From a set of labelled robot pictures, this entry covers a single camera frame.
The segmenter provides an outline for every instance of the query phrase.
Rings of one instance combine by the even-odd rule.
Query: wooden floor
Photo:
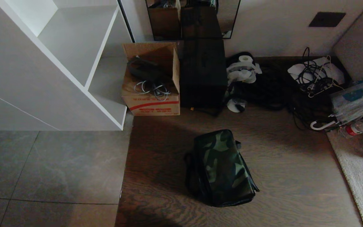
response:
[[[214,208],[184,187],[193,138],[230,129],[261,192],[248,204]],[[218,118],[182,109],[135,117],[116,227],[359,227],[362,223],[324,133],[300,131],[292,115],[250,107]]]

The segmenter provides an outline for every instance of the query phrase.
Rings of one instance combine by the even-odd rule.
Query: black square panel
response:
[[[346,13],[318,12],[309,27],[336,27]]]

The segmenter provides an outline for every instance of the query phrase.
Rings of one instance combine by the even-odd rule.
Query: mirror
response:
[[[145,0],[154,40],[230,39],[240,0]]]

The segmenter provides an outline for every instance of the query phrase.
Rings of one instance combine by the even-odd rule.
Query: clear plastic bag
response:
[[[363,83],[331,94],[334,114],[341,125],[363,116]]]

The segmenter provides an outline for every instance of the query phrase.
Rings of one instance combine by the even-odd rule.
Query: red stripe on box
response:
[[[150,102],[150,103],[145,103],[145,104],[141,104],[141,105],[136,105],[134,107],[131,107],[130,110],[134,110],[134,109],[138,109],[141,107],[146,107],[146,106],[151,106],[151,105],[165,105],[165,104],[178,104],[179,101],[173,101],[173,102]]]

